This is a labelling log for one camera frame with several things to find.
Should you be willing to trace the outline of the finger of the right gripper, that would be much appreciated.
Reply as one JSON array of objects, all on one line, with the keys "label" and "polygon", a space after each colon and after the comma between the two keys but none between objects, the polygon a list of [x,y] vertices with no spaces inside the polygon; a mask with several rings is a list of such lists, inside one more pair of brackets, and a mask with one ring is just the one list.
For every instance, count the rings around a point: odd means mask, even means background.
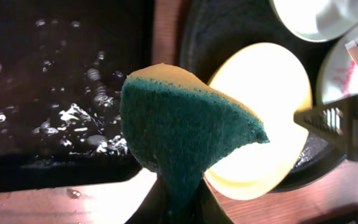
[{"label": "finger of the right gripper", "polygon": [[316,106],[294,114],[294,122],[330,142],[337,149],[348,149],[350,133],[349,99]]}]

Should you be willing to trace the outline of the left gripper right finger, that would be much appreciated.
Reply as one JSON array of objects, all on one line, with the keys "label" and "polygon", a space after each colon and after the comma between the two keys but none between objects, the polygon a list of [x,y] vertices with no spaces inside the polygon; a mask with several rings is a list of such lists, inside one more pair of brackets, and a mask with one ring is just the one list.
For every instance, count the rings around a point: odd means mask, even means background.
[{"label": "left gripper right finger", "polygon": [[200,181],[195,194],[196,222],[202,224],[233,224],[221,208],[216,197],[204,179]]}]

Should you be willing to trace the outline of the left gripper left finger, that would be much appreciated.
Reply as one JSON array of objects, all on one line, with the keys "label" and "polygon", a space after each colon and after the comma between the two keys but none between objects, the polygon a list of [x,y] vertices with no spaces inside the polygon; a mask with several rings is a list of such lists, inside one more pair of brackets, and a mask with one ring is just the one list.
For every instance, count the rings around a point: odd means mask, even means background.
[{"label": "left gripper left finger", "polygon": [[126,224],[167,224],[169,195],[160,175],[151,190]]}]

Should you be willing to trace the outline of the light blue plate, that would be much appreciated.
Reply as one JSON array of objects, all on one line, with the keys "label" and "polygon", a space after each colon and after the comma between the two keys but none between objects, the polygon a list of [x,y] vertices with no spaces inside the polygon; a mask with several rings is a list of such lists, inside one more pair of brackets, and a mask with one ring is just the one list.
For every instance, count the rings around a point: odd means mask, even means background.
[{"label": "light blue plate", "polygon": [[270,0],[282,24],[308,42],[327,42],[358,24],[358,0]]},{"label": "light blue plate", "polygon": [[346,44],[358,37],[358,25],[334,44],[323,60],[316,81],[316,102],[328,104],[358,94],[358,66]]}]

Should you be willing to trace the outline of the yellow plate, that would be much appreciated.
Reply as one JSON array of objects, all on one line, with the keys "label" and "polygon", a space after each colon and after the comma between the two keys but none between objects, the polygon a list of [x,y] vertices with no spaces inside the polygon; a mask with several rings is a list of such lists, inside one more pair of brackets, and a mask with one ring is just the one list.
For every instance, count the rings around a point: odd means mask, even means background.
[{"label": "yellow plate", "polygon": [[293,120],[295,112],[313,104],[304,66],[288,49],[262,42],[236,52],[208,85],[250,108],[264,123],[270,141],[236,149],[206,171],[206,180],[235,200],[268,193],[292,170],[309,135]]}]

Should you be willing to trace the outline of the green yellow sponge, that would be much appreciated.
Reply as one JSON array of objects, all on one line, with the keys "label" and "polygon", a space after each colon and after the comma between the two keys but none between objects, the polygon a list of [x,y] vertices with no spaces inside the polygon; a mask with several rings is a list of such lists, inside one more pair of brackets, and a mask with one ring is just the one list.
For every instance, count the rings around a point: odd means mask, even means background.
[{"label": "green yellow sponge", "polygon": [[131,154],[161,176],[173,211],[190,202],[212,165],[237,148],[269,141],[248,107],[164,63],[126,78],[119,113]]}]

